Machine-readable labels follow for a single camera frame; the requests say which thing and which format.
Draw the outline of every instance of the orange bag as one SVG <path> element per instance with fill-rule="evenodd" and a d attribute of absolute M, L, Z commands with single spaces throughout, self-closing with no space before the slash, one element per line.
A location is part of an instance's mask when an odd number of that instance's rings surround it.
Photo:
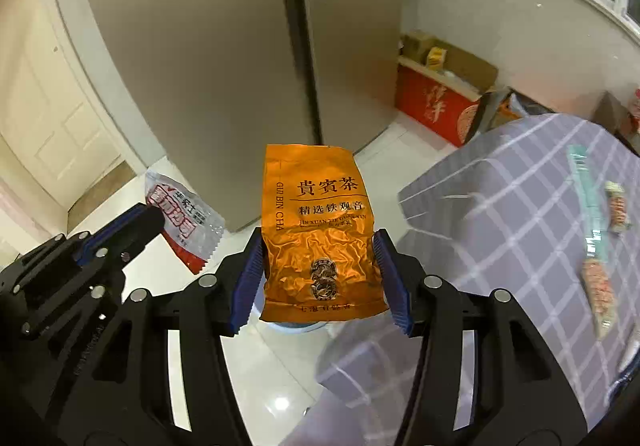
<path fill-rule="evenodd" d="M 372 238 L 373 212 L 351 152 L 267 147 L 262 320 L 344 321 L 385 311 Z"/>

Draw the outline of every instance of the purple checkered cloth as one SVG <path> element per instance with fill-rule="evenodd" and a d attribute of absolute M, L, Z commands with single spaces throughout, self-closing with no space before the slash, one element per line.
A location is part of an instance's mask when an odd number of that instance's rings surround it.
<path fill-rule="evenodd" d="M 626 190 L 632 223 L 606 239 L 619 319 L 601 342 L 580 283 L 586 216 L 569 168 L 569 144 L 588 149 L 603 215 L 609 213 L 604 182 L 617 182 Z M 398 251 L 459 290 L 511 291 L 561 365 L 590 429 L 606 412 L 604 396 L 640 310 L 639 177 L 640 160 L 611 134 L 583 119 L 551 114 L 476 137 L 398 195 L 412 227 Z M 470 415 L 472 333 L 463 343 L 457 428 Z M 419 349 L 419 339 L 404 337 L 386 312 L 346 324 L 322 355 L 318 381 L 353 410 L 365 444 L 392 444 Z"/>

